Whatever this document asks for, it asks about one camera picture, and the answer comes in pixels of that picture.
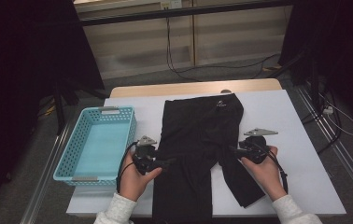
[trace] black curtain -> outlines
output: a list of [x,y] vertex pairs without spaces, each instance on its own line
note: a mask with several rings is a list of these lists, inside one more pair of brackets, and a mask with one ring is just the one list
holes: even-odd
[[305,57],[291,67],[292,81],[307,80],[316,60],[327,85],[353,109],[353,0],[305,1],[294,6],[279,63],[300,52]]
[[0,0],[0,185],[23,153],[40,99],[65,79],[104,88],[72,1]]

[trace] black clothing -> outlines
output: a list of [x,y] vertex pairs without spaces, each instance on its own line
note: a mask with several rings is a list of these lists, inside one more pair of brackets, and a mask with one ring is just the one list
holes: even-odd
[[157,160],[176,158],[154,180],[153,218],[170,222],[212,217],[210,169],[218,162],[241,206],[264,195],[229,146],[237,147],[244,108],[234,94],[166,101]]

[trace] plastic basket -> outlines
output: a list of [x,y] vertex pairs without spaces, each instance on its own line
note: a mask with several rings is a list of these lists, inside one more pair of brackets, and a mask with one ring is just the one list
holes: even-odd
[[71,186],[116,186],[120,160],[134,141],[131,106],[83,109],[53,178]]

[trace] hand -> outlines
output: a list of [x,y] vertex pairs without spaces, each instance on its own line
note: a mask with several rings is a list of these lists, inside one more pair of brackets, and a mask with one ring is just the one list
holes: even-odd
[[[124,160],[123,169],[133,162],[131,152],[128,152]],[[150,180],[162,173],[162,168],[156,168],[146,175],[139,174],[134,164],[129,165],[121,176],[120,196],[134,202],[144,193]]]
[[[275,155],[278,151],[276,147],[270,147],[270,150]],[[278,167],[272,159],[266,157],[262,163],[255,164],[243,157],[241,158],[241,162],[252,172],[255,179],[263,186],[263,189],[267,192],[272,201],[287,195],[287,192],[284,191],[279,180]]]

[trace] white cable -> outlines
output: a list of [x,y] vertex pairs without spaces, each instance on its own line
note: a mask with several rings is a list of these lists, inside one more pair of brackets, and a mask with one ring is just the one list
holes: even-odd
[[[322,99],[324,99],[329,105],[331,105],[333,108],[335,108],[337,111],[339,111],[340,113],[342,113],[344,116],[348,117],[352,122],[353,122],[353,119],[347,115],[345,112],[343,112],[342,110],[340,110],[339,108],[337,108],[335,105],[331,104],[331,102],[329,102],[327,99],[325,99],[325,97],[322,95],[322,94],[319,94],[320,97],[322,97]],[[344,132],[344,133],[347,133],[349,135],[352,135],[353,136],[353,133],[349,133],[348,131],[342,129],[341,127],[339,127],[332,119],[331,119],[331,116],[329,116],[328,114],[328,119],[334,124],[334,126],[336,126],[338,129],[340,129],[340,131]]]

